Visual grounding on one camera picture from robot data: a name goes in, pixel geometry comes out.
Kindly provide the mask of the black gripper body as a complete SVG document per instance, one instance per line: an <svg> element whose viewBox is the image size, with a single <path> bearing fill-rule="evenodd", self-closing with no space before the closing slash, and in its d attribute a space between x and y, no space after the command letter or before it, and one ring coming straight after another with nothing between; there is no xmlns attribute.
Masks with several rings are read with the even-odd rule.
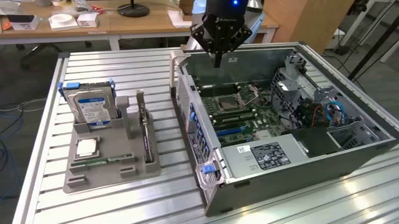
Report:
<svg viewBox="0 0 399 224"><path fill-rule="evenodd" d="M245 0L208 0L202 25L206 30L217 27L238 30L244 26L244 14L246 10Z"/></svg>

